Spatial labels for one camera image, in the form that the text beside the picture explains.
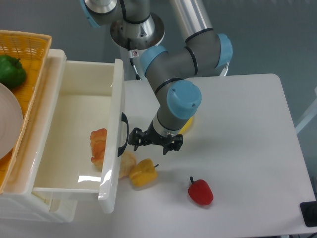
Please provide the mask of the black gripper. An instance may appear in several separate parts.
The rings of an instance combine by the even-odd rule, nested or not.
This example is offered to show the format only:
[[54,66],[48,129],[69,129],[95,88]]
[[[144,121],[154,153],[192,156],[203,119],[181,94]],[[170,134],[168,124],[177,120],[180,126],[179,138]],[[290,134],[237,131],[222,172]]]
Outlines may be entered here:
[[155,131],[151,123],[146,131],[135,127],[128,136],[128,144],[133,146],[134,151],[140,146],[160,145],[163,147],[163,155],[166,155],[170,151],[180,150],[183,145],[183,135],[172,136],[169,134],[167,137],[161,136]]

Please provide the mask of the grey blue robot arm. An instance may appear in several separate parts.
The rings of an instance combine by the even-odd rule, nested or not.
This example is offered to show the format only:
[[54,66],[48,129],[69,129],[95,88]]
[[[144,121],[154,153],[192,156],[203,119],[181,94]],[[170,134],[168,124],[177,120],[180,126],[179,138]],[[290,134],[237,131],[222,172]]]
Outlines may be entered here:
[[111,25],[111,37],[125,50],[135,78],[146,78],[159,102],[147,130],[127,131],[125,143],[135,149],[159,145],[164,153],[180,150],[180,130],[202,100],[199,88],[189,78],[210,68],[228,66],[232,58],[230,39],[214,32],[201,0],[173,0],[171,5],[185,41],[185,47],[173,54],[161,45],[164,24],[151,12],[149,1],[81,1],[91,26]]

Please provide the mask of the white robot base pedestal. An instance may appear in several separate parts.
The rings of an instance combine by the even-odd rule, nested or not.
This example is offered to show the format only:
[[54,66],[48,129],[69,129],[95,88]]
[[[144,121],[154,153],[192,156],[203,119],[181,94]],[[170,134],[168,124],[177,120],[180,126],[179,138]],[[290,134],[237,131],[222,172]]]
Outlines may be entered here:
[[110,34],[120,51],[124,79],[145,79],[140,58],[148,48],[162,42],[165,35],[162,19],[151,13],[148,19],[139,24],[118,20],[111,24]]

